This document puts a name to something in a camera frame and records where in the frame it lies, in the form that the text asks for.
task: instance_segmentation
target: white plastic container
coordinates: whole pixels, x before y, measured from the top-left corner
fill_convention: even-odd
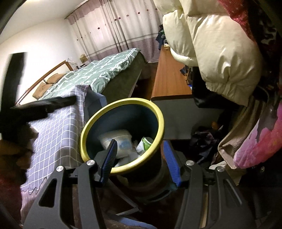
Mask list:
[[[123,158],[128,156],[133,148],[131,143],[131,134],[127,130],[114,130],[99,136],[99,140],[104,149],[107,149],[111,140],[115,139],[118,143],[118,151],[116,158]]]

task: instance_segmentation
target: wooden table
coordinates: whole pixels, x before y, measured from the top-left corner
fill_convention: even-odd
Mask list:
[[[151,101],[192,97],[192,91],[180,72],[183,67],[184,64],[176,61],[170,50],[162,46]]]
[[[162,111],[165,139],[190,139],[199,126],[211,126],[222,110],[198,108],[192,91],[180,69],[184,64],[176,61],[170,50],[162,47],[151,101]]]

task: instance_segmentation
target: green bedspread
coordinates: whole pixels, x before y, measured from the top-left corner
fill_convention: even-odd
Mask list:
[[[102,93],[108,82],[121,71],[127,69],[140,49],[133,48],[107,56],[102,60],[94,60],[89,65],[68,72],[56,84],[51,86],[39,99],[49,99],[62,96],[64,92],[70,91],[75,85],[90,85],[92,90]]]

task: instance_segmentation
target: curtain rod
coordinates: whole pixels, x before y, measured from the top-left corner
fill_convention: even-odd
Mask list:
[[[74,8],[74,10],[68,15],[68,16],[70,16],[75,10],[77,10],[78,8],[80,8],[82,5],[84,5],[86,2],[88,2],[89,0],[85,0],[85,1],[83,1],[82,3],[80,3],[76,8]]]

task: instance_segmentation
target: metal bolt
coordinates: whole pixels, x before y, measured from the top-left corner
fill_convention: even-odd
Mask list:
[[[59,166],[56,168],[57,172],[63,171],[63,169],[64,169],[64,167],[61,166],[61,165],[59,165]]]
[[[89,160],[89,161],[86,162],[86,164],[91,166],[91,165],[95,164],[95,161],[94,160]]]
[[[221,166],[217,166],[216,167],[216,170],[218,171],[218,172],[224,172],[225,171],[225,169],[223,168],[223,167],[221,167]]]
[[[265,167],[264,167],[264,166],[262,166],[262,167],[260,168],[259,172],[260,172],[260,173],[263,173],[263,172],[264,172],[264,170],[265,170]]]
[[[193,162],[191,160],[186,161],[186,165],[188,165],[188,166],[192,166],[194,164],[195,164],[195,162]]]

